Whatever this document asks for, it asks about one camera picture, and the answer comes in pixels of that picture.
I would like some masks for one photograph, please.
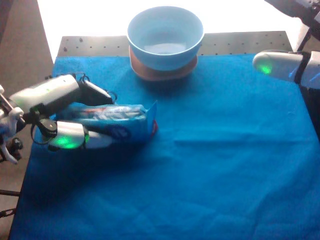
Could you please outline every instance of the blue tablecloth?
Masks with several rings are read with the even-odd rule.
[[[58,57],[119,104],[158,100],[145,145],[32,146],[11,239],[320,239],[320,145],[297,85],[253,55],[203,56],[187,78],[144,82],[127,57]]]

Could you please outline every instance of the bowl rim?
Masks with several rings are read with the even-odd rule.
[[[140,15],[141,13],[144,13],[144,12],[149,11],[149,10],[151,10],[151,9],[157,9],[157,8],[175,8],[175,9],[181,9],[181,10],[187,11],[187,12],[191,13],[192,15],[194,15],[194,16],[200,21],[201,26],[202,26],[202,36],[200,37],[199,41],[198,41],[196,44],[194,44],[193,46],[189,47],[188,49],[186,49],[186,50],[184,50],[184,51],[175,52],[175,53],[170,53],[170,54],[159,54],[159,53],[149,52],[149,51],[143,50],[143,49],[141,49],[140,47],[138,47],[137,45],[135,45],[135,44],[131,41],[131,39],[130,39],[130,37],[129,37],[129,26],[130,26],[130,23],[132,22],[133,19],[135,19],[136,16]],[[135,15],[135,16],[131,19],[131,21],[129,22],[129,25],[128,25],[128,27],[127,27],[127,30],[126,30],[126,38],[128,39],[128,41],[129,41],[135,48],[139,49],[140,51],[142,51],[142,52],[144,52],[144,53],[146,53],[146,54],[150,54],[150,55],[154,55],[154,56],[174,56],[174,55],[183,54],[183,53],[185,53],[185,52],[190,51],[190,50],[193,49],[195,46],[197,46],[197,45],[202,41],[202,39],[204,38],[204,36],[205,36],[204,25],[203,25],[201,19],[200,19],[195,13],[193,13],[192,11],[189,11],[188,9],[185,9],[185,8],[179,7],[179,6],[155,6],[155,7],[150,7],[150,8],[148,8],[148,9],[146,9],[146,10],[143,10],[143,11],[139,12],[137,15]]]

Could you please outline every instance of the bowl base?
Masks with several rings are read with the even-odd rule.
[[[143,65],[129,47],[131,67],[135,74],[146,81],[175,80],[186,77],[197,66],[198,57],[195,56],[187,65],[172,71],[159,71]]]

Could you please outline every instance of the light blue bowl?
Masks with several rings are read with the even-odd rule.
[[[179,69],[197,54],[204,27],[192,12],[175,6],[158,6],[136,15],[127,38],[137,59],[160,71]]]

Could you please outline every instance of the wipes package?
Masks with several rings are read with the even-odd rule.
[[[148,141],[157,131],[157,102],[148,110],[142,105],[69,106],[56,114],[58,121],[72,121],[89,131],[112,136],[114,142]]]

